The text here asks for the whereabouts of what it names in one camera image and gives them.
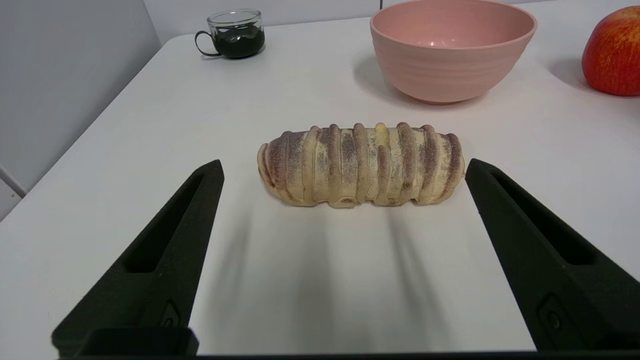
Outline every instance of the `bowl rim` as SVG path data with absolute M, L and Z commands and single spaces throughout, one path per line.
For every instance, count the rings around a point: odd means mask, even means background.
M 371 16 L 371 20 L 369 20 L 369 27 L 375 31 L 378 35 L 380 35 L 383 38 L 386 38 L 388 40 L 391 40 L 393 42 L 397 42 L 403 45 L 408 45 L 408 46 L 413 46 L 413 47 L 420 47 L 423 49 L 438 49 L 438 50 L 448 50 L 448 51 L 460 51 L 460 50 L 475 50 L 475 49 L 491 49 L 491 48 L 495 48 L 495 47 L 501 47 L 501 46 L 506 46 L 509 44 L 514 44 L 516 42 L 522 41 L 523 39 L 527 38 L 527 37 L 532 37 L 533 33 L 536 32 L 537 28 L 538 28 L 538 21 L 536 20 L 535 16 L 533 16 L 530 12 L 528 12 L 527 10 L 521 9 L 517 6 L 514 6 L 512 4 L 505 4 L 505 3 L 498 3 L 495 0 L 447 0 L 447 1 L 475 1 L 477 3 L 492 3 L 492 4 L 497 4 L 497 5 L 501 5 L 501 6 L 506 6 L 509 8 L 513 8 L 518 10 L 519 12 L 524 13 L 526 16 L 530 17 L 531 20 L 533 20 L 533 27 L 531 28 L 531 30 L 529 30 L 526 34 L 517 37 L 515 39 L 511 39 L 509 41 L 505 41 L 505 42 L 497 42 L 495 44 L 489 44 L 489 45 L 480 45 L 480 46 L 467 46 L 467 47 L 446 47 L 446 46 L 435 46 L 435 45 L 419 45 L 419 44 L 414 44 L 411 42 L 407 42 L 407 41 L 403 41 L 403 40 L 398 40 L 395 38 L 392 38 L 384 33 L 382 33 L 382 31 L 380 31 L 378 28 L 376 28 L 376 26 L 374 26 L 373 24 L 373 20 L 376 18 L 376 16 L 378 16 L 379 14 L 381 14 L 382 12 L 384 12 L 385 10 L 389 9 L 389 8 L 393 8 L 396 6 L 402 6 L 404 4 L 407 3 L 417 3 L 417 2 L 425 2 L 425 1 L 435 1 L 435 0 L 409 0 L 409 1 L 403 1 L 402 3 L 397 3 L 397 4 L 393 4 L 387 7 L 384 7 L 380 10 L 378 10 L 375 14 L 373 14 L 373 16 Z

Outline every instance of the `white wall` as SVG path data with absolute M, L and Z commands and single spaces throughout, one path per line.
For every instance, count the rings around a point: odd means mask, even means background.
M 31 189 L 159 46 L 142 0 L 0 0 L 0 165 Z
M 145 0 L 163 45 L 179 35 L 207 30 L 207 17 L 224 10 L 254 8 L 265 25 L 353 19 L 373 15 L 380 0 Z

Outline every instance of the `cup handle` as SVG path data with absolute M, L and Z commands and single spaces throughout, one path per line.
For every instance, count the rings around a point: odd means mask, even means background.
M 198 32 L 196 33 L 196 37 L 194 38 L 194 41 L 195 41 L 195 43 L 196 43 L 196 47 L 198 48 L 198 51 L 200 51 L 200 53 L 201 53 L 201 54 L 203 54 L 203 55 L 205 55 L 205 56 L 212 56 L 212 57 L 213 57 L 213 56 L 220 56 L 220 54 L 209 54 L 209 53 L 205 53 L 204 51 L 202 51 L 202 50 L 200 49 L 200 46 L 198 46 L 198 37 L 199 37 L 200 35 L 202 35 L 202 34 L 207 34 L 207 35 L 211 38 L 211 41 L 213 41 L 213 37 L 211 36 L 211 34 L 210 34 L 210 33 L 206 32 L 206 31 L 198 31 Z

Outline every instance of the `dark liquid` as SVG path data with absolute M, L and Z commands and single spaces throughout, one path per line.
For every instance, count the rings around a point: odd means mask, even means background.
M 213 36 L 216 50 L 227 58 L 251 56 L 264 45 L 264 31 L 255 23 L 238 26 L 218 27 Z

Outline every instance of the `gray wall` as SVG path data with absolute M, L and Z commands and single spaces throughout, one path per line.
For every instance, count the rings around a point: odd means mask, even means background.
M 30 190 L 159 48 L 142 0 L 0 0 L 0 171 Z

